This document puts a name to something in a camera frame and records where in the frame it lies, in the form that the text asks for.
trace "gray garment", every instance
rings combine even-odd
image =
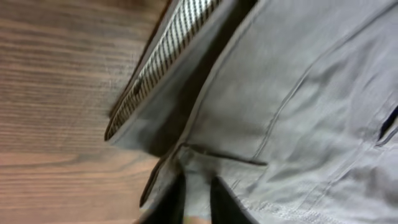
[[[398,5],[259,1],[213,66],[149,208],[187,176],[186,215],[210,219],[222,177],[259,223],[398,223]]]

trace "striped fabric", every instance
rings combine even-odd
[[[220,2],[221,0],[181,0],[178,3],[162,37],[114,115],[106,139],[113,136],[127,121]]]

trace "wooden table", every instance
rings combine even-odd
[[[166,0],[0,0],[0,223],[125,224],[156,159],[103,142]]]

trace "wood grain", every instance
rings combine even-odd
[[[125,224],[156,159],[103,142],[166,0],[0,0],[0,223]]]

